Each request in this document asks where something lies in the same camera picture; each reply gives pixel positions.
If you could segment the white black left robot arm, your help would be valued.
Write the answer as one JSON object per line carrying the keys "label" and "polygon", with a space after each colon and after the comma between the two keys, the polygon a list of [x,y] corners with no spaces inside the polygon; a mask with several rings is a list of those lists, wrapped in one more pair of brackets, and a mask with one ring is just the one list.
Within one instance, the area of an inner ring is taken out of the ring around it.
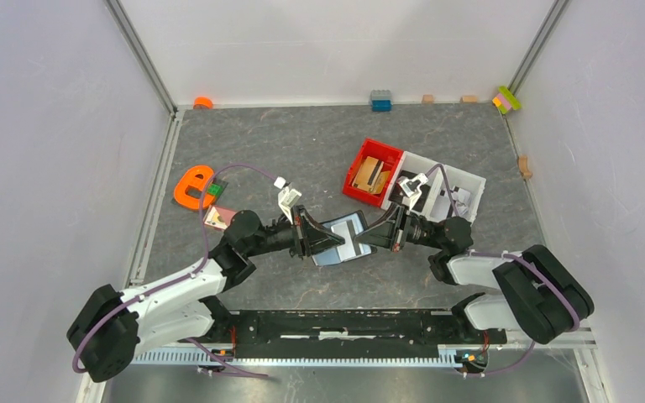
{"label": "white black left robot arm", "polygon": [[153,348],[185,338],[224,340],[229,318],[207,306],[256,269],[251,257],[287,249],[300,258],[335,249],[348,238],[312,219],[302,206],[265,226],[250,210],[237,212],[218,245],[192,266],[124,290],[95,289],[66,332],[71,366],[103,382]]}

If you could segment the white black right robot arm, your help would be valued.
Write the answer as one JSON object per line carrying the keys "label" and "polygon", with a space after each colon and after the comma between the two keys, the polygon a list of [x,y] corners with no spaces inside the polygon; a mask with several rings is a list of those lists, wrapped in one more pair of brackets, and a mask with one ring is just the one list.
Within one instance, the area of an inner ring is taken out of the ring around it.
{"label": "white black right robot arm", "polygon": [[472,248],[472,225],[463,217],[431,222],[395,205],[361,233],[357,243],[400,251],[414,243],[436,249],[428,259],[433,277],[448,285],[477,285],[494,295],[472,296],[457,306],[453,335],[472,343],[485,330],[524,332],[548,344],[574,332],[595,311],[585,288],[544,245],[520,252],[484,253]]}

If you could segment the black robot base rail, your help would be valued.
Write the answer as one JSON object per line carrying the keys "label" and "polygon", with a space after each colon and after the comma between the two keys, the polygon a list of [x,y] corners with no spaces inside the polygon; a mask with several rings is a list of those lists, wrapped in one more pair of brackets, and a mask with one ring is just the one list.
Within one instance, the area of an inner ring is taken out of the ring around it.
{"label": "black robot base rail", "polygon": [[197,341],[230,344],[240,359],[421,359],[436,357],[440,345],[504,344],[507,336],[432,309],[241,310]]}

